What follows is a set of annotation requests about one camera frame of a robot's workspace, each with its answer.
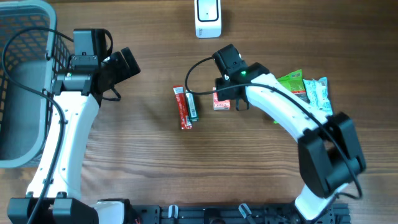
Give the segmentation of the teal white tissue pack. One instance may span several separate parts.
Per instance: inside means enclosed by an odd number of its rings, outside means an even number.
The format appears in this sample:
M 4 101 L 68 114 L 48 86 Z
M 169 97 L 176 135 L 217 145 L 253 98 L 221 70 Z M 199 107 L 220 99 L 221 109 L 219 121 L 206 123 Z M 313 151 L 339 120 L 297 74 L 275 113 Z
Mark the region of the teal white tissue pack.
M 319 80 L 303 80 L 307 97 L 310 105 L 318 110 L 326 112 L 328 115 L 333 114 L 331 102 L 328 97 L 328 79 L 322 77 Z

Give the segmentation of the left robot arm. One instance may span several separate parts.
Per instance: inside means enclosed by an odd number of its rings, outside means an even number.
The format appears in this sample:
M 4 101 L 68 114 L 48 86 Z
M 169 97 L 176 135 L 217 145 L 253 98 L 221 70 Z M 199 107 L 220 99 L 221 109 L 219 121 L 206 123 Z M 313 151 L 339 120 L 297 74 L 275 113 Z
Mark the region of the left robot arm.
M 74 54 L 55 74 L 49 133 L 39 168 L 25 197 L 9 201 L 13 223 L 136 223 L 128 199 L 102 199 L 93 205 L 80 200 L 81 169 L 88 135 L 104 92 L 141 70 L 129 48 L 113 51 L 106 29 L 75 29 Z

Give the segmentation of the small red candy pack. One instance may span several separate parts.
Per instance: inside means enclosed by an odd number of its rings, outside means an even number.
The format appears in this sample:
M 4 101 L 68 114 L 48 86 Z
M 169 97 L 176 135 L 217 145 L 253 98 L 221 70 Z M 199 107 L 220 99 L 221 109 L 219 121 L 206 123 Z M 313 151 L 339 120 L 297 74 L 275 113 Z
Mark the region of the small red candy pack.
M 218 99 L 218 94 L 213 93 L 213 109 L 217 110 L 230 110 L 231 109 L 231 102 L 230 100 L 223 100 L 220 101 Z

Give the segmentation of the green snack bag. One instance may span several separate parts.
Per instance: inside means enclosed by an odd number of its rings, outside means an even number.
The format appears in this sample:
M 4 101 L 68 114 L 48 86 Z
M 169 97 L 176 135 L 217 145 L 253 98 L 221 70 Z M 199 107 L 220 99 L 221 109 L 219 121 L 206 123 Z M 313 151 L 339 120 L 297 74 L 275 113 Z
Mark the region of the green snack bag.
M 301 69 L 280 77 L 277 80 L 283 87 L 291 91 L 295 96 L 299 97 L 304 102 L 309 103 L 307 92 L 305 91 L 303 83 L 303 73 Z

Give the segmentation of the red stick pack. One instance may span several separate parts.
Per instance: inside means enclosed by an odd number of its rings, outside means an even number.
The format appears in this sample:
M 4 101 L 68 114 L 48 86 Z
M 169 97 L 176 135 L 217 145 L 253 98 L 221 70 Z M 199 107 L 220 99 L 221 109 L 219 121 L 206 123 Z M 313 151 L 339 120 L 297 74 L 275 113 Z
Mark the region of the red stick pack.
M 187 106 L 186 106 L 186 100 L 185 100 L 183 86 L 174 85 L 173 91 L 175 94 L 175 99 L 177 102 L 178 111 L 179 111 L 179 115 L 180 115 L 181 129 L 191 129 L 192 123 L 190 121 L 190 117 L 189 117 Z

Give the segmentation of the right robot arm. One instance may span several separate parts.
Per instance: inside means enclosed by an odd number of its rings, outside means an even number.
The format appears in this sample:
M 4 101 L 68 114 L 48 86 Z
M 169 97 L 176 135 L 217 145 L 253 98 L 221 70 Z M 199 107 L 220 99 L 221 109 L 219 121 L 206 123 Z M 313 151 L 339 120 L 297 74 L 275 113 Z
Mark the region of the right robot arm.
M 260 63 L 247 65 L 234 45 L 215 52 L 221 73 L 215 80 L 220 100 L 243 100 L 277 121 L 297 142 L 301 178 L 305 185 L 294 207 L 305 221 L 326 212 L 344 188 L 354 183 L 363 196 L 358 175 L 366 168 L 353 120 L 344 113 L 330 115 L 286 89 Z

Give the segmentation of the green stick pack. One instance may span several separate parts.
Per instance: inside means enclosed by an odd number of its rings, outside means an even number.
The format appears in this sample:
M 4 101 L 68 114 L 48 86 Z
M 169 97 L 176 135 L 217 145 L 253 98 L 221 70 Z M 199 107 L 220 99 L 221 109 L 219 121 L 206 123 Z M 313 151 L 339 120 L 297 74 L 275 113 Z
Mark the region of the green stick pack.
M 190 116 L 191 121 L 192 122 L 198 121 L 199 117 L 193 94 L 185 90 L 185 97 L 187 100 L 188 114 Z

